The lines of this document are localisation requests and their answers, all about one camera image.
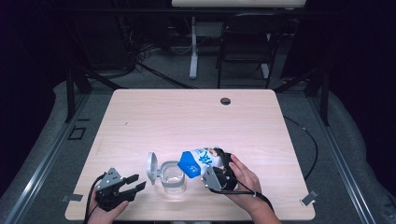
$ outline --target clear glass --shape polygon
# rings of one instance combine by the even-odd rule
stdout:
[[[163,188],[167,193],[181,193],[186,190],[185,174],[177,164],[171,164],[163,170]]]

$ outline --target hand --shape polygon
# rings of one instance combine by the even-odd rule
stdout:
[[[88,219],[89,224],[111,224],[114,219],[119,216],[128,206],[129,202],[125,201],[120,203],[117,207],[111,211],[105,211],[97,206],[96,198],[96,188],[92,193],[90,202],[90,213],[92,212],[90,218]]]
[[[247,188],[262,193],[260,179],[250,171],[244,163],[236,156],[231,155],[230,167],[236,179],[243,183]],[[234,191],[248,191],[244,186],[238,184]],[[255,224],[258,223],[280,223],[270,206],[260,198],[253,197],[251,194],[225,194],[238,206],[246,210],[252,217]]]

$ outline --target white desk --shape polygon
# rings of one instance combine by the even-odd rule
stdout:
[[[222,105],[220,99],[231,99]],[[108,105],[65,216],[84,218],[87,194],[95,178],[114,166],[122,176],[139,174],[148,181],[119,219],[122,220],[250,220],[224,195],[211,193],[199,177],[187,178],[179,196],[151,186],[147,156],[159,164],[179,160],[185,150],[222,147],[234,153],[259,177],[262,192],[281,220],[308,220],[312,204],[276,95],[269,90],[119,90]],[[135,184],[125,189],[134,188]]]

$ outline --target black chair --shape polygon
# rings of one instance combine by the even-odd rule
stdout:
[[[268,89],[278,42],[287,26],[287,18],[272,13],[239,13],[224,22],[216,65],[219,69],[218,89],[222,63],[257,63],[256,70],[262,63],[269,64],[265,84],[265,89]]]

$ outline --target snack bag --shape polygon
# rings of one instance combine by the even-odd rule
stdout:
[[[221,166],[221,158],[212,147],[184,151],[177,166],[189,177],[203,175],[208,165]]]

